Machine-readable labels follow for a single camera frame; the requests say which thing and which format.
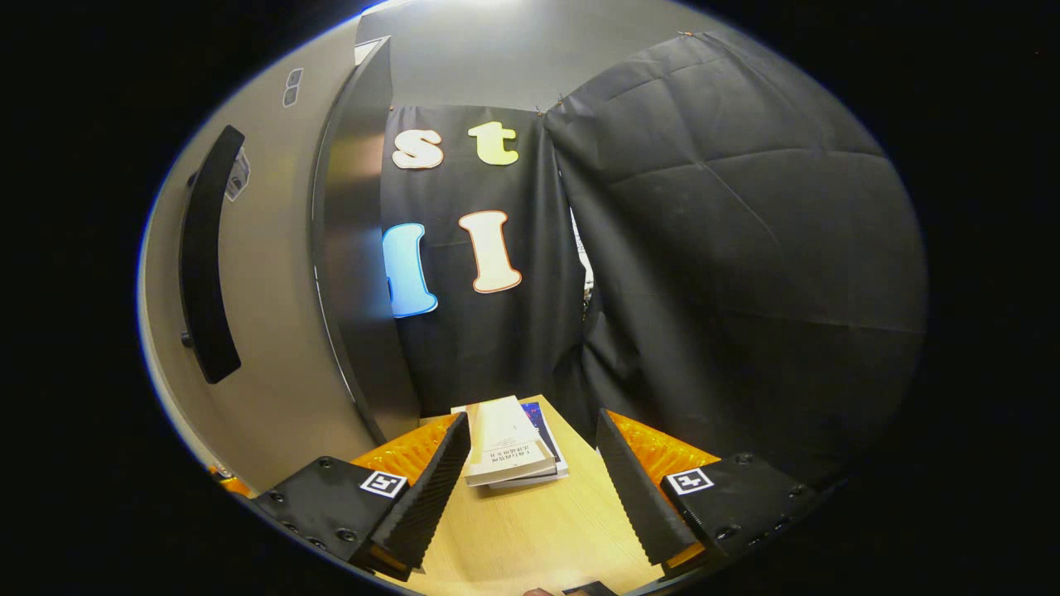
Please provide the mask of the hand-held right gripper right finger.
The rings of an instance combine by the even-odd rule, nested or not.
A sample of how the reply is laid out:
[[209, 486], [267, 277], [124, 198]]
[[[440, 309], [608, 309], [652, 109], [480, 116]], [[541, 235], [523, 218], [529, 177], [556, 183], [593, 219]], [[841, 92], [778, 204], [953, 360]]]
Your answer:
[[750, 452], [721, 458], [618, 411], [599, 411], [595, 448], [648, 562], [666, 579], [761, 550], [824, 498]]

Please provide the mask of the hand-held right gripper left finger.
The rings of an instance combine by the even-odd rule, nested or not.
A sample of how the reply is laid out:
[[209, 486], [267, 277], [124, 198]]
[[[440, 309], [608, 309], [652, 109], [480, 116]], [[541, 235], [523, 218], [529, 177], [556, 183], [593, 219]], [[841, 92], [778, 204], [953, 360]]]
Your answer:
[[470, 449], [467, 415], [456, 411], [351, 461], [319, 456], [248, 505], [313, 550], [406, 581], [422, 566]]

